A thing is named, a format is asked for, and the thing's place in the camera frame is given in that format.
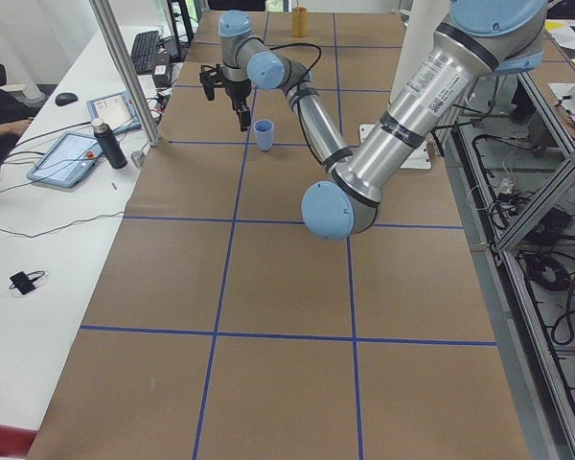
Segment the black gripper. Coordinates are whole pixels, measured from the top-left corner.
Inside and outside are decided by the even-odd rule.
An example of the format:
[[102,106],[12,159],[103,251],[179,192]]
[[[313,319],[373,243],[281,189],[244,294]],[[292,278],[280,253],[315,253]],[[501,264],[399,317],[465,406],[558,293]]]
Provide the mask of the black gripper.
[[223,87],[231,101],[232,109],[235,110],[238,116],[240,131],[248,131],[250,127],[250,109],[247,105],[247,98],[250,95],[250,80],[233,81],[225,79]]

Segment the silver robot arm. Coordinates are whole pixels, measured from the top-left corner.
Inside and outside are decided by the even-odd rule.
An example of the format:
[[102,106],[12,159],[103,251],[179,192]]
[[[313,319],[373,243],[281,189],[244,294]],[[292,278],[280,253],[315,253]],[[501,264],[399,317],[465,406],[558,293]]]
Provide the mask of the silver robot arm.
[[376,223],[390,177],[423,153],[428,135],[479,79],[541,63],[546,12],[543,1],[450,2],[426,28],[430,44],[411,76],[378,117],[356,123],[354,142],[323,104],[311,69],[269,47],[248,12],[219,16],[218,82],[233,98],[242,127],[252,124],[251,89],[282,92],[326,175],[304,192],[301,219],[318,238],[343,240]]

